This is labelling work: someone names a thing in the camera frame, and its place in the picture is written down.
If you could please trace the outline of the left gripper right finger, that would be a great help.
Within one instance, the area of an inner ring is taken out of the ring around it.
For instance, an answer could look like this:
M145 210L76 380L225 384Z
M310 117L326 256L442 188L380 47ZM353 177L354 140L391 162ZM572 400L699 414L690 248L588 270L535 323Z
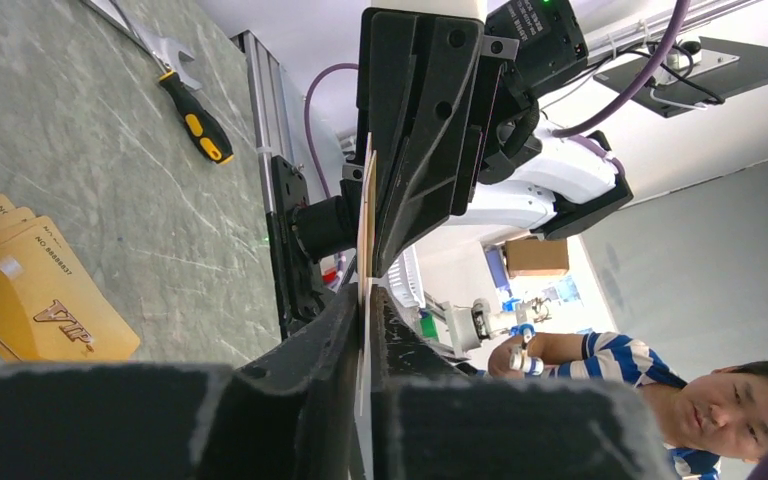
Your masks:
M672 479L655 421L601 380L467 376L373 287L367 328L377 479Z

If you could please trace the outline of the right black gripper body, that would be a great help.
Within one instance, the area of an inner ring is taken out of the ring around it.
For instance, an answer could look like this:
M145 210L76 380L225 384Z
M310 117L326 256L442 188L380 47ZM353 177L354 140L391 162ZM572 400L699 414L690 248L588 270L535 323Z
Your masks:
M452 204L467 212L477 186L494 185L536 158L539 98L581 73L588 48L569 1L507 1L484 23L485 45L502 48L478 63L470 105L476 140L466 140Z

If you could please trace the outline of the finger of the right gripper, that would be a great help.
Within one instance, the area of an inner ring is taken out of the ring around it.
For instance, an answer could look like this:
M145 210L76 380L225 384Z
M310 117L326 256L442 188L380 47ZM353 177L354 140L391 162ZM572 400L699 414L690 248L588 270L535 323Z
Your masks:
M362 15L359 126L377 154L372 270L452 214L484 26L370 7Z

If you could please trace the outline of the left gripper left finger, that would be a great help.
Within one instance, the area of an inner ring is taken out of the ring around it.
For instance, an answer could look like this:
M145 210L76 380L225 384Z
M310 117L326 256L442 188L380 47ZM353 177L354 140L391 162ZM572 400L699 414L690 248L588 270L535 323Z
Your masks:
M343 288L247 366L0 367L0 479L344 479L359 305Z

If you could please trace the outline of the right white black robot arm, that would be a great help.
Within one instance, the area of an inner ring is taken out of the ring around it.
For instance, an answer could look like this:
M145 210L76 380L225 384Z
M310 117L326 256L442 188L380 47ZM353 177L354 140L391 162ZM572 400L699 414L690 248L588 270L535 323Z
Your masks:
M381 276L443 224L542 240L582 233L632 199L600 132L546 121L540 99L582 72L570 1L374 1L357 87L366 175L358 269Z

